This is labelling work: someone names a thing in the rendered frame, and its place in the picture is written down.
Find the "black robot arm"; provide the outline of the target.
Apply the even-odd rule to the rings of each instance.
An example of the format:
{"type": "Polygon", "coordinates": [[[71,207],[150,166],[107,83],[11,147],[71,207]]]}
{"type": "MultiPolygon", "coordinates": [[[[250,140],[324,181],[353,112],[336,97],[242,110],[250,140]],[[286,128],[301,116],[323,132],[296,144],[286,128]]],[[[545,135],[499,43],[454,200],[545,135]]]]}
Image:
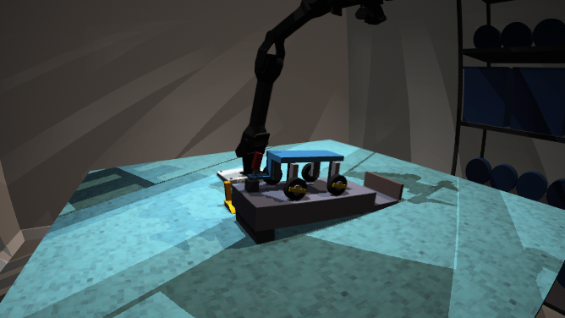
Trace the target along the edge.
{"type": "MultiPolygon", "coordinates": [[[[359,3],[360,4],[360,3],[359,3]]],[[[387,20],[381,4],[383,0],[361,3],[355,13],[356,19],[364,19],[369,25],[378,25],[387,20]]],[[[255,59],[255,74],[257,84],[250,118],[250,125],[243,132],[241,142],[236,149],[236,156],[243,157],[243,174],[252,174],[251,168],[255,152],[265,154],[270,133],[266,132],[265,122],[268,105],[272,92],[272,85],[283,69],[285,57],[284,42],[300,26],[309,20],[331,12],[342,16],[342,8],[350,7],[346,0],[302,0],[300,6],[286,19],[270,31],[258,48],[255,59]],[[269,54],[268,49],[275,43],[277,53],[269,54]]]]}

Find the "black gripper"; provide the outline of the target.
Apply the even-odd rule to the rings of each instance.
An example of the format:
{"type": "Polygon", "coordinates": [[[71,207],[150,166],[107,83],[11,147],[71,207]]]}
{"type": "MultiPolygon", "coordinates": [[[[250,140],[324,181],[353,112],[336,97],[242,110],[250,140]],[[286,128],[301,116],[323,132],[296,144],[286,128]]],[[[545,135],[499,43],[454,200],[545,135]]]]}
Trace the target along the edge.
{"type": "Polygon", "coordinates": [[[370,2],[370,1],[375,2],[375,1],[378,1],[378,0],[346,0],[346,2],[351,6],[360,5],[361,3],[367,3],[367,2],[370,2]]]}

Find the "dark grey ramp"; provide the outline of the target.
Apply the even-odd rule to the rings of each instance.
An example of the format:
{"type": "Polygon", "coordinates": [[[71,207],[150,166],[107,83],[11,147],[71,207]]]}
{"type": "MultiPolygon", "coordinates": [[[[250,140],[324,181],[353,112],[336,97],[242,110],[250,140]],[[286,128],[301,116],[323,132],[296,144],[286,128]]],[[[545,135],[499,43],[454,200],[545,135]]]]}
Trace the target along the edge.
{"type": "Polygon", "coordinates": [[[231,187],[236,220],[256,244],[262,244],[275,240],[274,228],[379,211],[396,205],[402,198],[403,184],[369,171],[365,171],[363,186],[347,181],[346,190],[339,196],[327,190],[327,178],[318,178],[313,183],[305,181],[306,195],[291,200],[283,192],[286,181],[269,185],[246,178],[245,184],[231,187]]]}

